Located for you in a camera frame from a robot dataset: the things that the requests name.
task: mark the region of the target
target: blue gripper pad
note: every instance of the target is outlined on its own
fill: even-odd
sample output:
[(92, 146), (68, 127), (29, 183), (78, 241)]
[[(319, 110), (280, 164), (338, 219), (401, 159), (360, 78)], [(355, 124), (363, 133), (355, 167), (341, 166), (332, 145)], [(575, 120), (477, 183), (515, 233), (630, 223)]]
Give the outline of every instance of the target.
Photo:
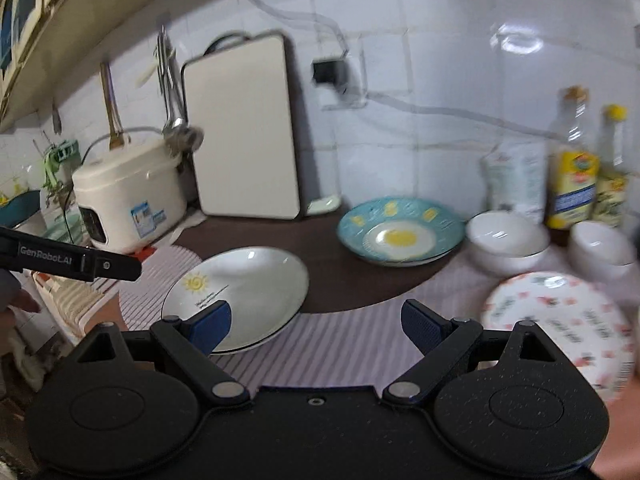
[(189, 342), (209, 355), (231, 330), (231, 307), (226, 301), (216, 301), (184, 323)]
[(402, 331), (422, 355), (427, 355), (452, 332), (450, 321), (416, 300), (404, 302), (400, 321)]

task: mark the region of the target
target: electrical outlet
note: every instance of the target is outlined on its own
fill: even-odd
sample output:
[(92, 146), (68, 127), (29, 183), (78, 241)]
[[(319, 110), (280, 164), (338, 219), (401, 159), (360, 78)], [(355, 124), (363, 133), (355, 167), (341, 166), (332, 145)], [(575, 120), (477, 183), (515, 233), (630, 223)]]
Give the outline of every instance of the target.
[(362, 108), (366, 104), (366, 74), (364, 60), (360, 52), (350, 52), (345, 58), (327, 57), (315, 59), (314, 62), (335, 60), (346, 64), (346, 84), (335, 87), (331, 84), (316, 85), (318, 101), (322, 110), (345, 110)]

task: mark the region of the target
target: yellow bottle cap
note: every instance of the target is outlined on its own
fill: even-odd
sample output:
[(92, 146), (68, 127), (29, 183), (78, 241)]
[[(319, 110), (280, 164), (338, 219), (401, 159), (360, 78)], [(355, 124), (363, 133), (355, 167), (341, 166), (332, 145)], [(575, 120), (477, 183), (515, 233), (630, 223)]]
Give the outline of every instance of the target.
[(604, 113), (612, 121), (626, 121), (626, 106), (608, 105), (604, 108)]
[(589, 89), (580, 85), (569, 86), (564, 93), (565, 99), (572, 99), (575, 101), (586, 102), (589, 100)]

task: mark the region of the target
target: blue plate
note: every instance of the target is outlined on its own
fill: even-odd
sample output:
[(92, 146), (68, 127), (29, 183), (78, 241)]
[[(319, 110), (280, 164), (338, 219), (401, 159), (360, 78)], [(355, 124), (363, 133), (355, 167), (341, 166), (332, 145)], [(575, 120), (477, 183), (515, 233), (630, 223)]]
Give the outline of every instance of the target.
[(0, 206), (0, 226), (13, 229), (40, 211), (40, 190), (26, 191)]
[(401, 196), (360, 204), (338, 224), (338, 238), (345, 247), (376, 262), (434, 258), (464, 237), (464, 222), (442, 204)]

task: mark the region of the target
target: rice cooker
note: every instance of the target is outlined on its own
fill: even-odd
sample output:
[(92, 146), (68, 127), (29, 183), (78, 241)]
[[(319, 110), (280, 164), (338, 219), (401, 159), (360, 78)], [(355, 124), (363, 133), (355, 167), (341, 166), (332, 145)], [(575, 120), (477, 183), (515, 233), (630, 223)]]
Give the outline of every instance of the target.
[(93, 245), (132, 253), (163, 235), (186, 211), (178, 182), (180, 155), (163, 139), (128, 144), (72, 175), (76, 203)]

